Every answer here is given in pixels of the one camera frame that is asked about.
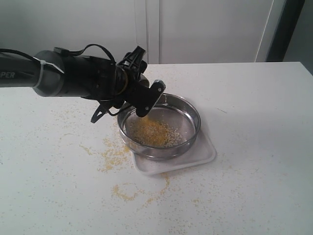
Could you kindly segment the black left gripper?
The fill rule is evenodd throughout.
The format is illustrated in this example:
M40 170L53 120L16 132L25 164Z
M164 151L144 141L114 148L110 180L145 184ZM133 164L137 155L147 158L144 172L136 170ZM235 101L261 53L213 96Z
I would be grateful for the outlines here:
M161 80L155 80L149 87L149 81L143 75L147 68L147 63L143 60L145 53L143 48L137 46L134 51L126 53L116 65L110 87L113 97L98 101L98 119L105 114L114 117L122 112L125 95L132 92L132 105L136 108L138 117L145 117L158 102L166 89L166 85Z

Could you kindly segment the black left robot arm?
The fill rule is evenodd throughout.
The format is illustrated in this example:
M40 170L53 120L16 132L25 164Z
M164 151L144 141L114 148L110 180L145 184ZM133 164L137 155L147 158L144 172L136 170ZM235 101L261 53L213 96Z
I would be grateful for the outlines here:
M83 50L55 47L34 56L14 49L0 51L0 85L30 87L42 97L80 97L98 102L91 117L96 123L111 108L119 113L134 107L138 117L146 116L166 86L144 77L145 50L136 47L120 62L103 48L105 58L85 56Z

